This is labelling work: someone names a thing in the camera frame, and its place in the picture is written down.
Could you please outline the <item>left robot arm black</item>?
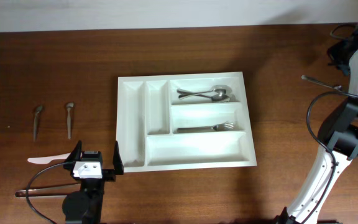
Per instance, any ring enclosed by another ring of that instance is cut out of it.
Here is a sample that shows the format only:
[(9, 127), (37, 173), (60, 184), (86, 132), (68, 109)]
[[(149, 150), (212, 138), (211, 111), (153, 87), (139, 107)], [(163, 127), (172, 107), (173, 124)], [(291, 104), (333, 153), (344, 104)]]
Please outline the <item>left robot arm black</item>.
[(80, 183), (80, 189), (70, 193), (63, 201), (65, 223), (101, 221), (105, 183), (114, 182), (117, 175), (124, 173), (117, 142), (114, 145), (112, 164), (113, 169), (104, 169), (102, 153), (83, 151), (82, 142), (78, 141), (63, 165), (64, 169), (70, 171), (72, 178)]

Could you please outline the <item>metal tablespoon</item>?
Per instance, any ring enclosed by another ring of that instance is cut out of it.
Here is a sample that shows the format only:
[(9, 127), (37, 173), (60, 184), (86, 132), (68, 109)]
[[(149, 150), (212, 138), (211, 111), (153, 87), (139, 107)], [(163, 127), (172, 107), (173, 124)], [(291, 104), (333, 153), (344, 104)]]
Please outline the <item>metal tablespoon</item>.
[[(180, 94), (180, 96), (178, 97), (180, 100), (183, 97), (187, 96), (187, 95), (193, 94), (193, 92), (182, 90), (182, 89), (177, 89), (177, 93)], [(199, 94), (199, 95), (196, 95), (196, 96), (202, 97), (202, 98), (207, 98), (207, 99), (209, 99), (209, 100), (211, 100), (212, 102), (215, 102), (215, 103), (223, 103), (223, 102), (230, 101), (230, 97), (228, 95), (225, 95), (225, 94), (222, 94), (222, 95), (221, 94), (216, 94), (216, 95), (213, 95), (213, 96)]]
[(180, 94), (180, 96), (178, 98), (180, 100), (183, 100), (183, 99), (189, 98), (191, 96), (201, 96), (201, 95), (205, 95), (207, 93), (212, 93), (212, 92), (217, 93), (218, 96), (223, 96), (226, 94), (227, 90), (225, 88), (217, 85), (217, 86), (211, 87), (209, 90), (206, 90), (206, 91), (190, 92), (190, 91), (186, 91), (181, 88), (177, 88), (177, 92)]

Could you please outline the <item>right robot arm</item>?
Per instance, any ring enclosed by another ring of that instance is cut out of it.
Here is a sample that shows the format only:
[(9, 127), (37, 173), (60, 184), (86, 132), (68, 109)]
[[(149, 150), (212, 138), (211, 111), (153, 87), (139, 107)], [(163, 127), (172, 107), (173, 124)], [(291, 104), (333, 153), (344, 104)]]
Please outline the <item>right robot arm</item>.
[(319, 144), (316, 160), (298, 196), (285, 207), (274, 223), (317, 223), (323, 203), (344, 169), (358, 157), (358, 23), (348, 37), (327, 51), (331, 64), (350, 78), (344, 91), (334, 86), (326, 95), (342, 95), (345, 100), (323, 121), (312, 138)]

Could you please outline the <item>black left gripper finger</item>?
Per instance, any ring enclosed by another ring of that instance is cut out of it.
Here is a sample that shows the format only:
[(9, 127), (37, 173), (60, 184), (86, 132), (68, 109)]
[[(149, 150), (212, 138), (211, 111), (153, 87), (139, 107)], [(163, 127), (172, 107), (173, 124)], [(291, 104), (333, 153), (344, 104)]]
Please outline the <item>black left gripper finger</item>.
[(72, 152), (64, 160), (63, 168), (65, 170), (72, 170), (75, 166), (75, 163), (80, 161), (81, 150), (82, 150), (82, 141), (78, 141), (74, 150), (72, 150)]
[(118, 141), (116, 141), (115, 145), (114, 145), (114, 154), (113, 154), (112, 163), (114, 166), (114, 173), (116, 175), (123, 175), (124, 174), (124, 165), (122, 163), (121, 155), (119, 152)]

